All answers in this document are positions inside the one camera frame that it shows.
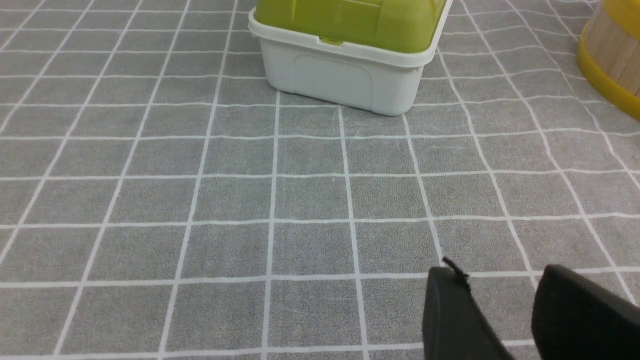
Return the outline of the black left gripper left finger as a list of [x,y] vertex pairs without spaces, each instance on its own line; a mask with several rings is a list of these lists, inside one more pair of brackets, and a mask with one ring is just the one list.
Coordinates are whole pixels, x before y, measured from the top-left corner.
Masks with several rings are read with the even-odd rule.
[[448,257],[430,268],[423,308],[426,360],[512,360],[474,300],[468,278]]

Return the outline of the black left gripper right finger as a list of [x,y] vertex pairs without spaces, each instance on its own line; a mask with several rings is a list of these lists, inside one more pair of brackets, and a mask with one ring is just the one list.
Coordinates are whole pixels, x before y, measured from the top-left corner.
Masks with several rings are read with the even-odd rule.
[[531,332],[543,360],[637,360],[640,309],[559,264],[544,268]]

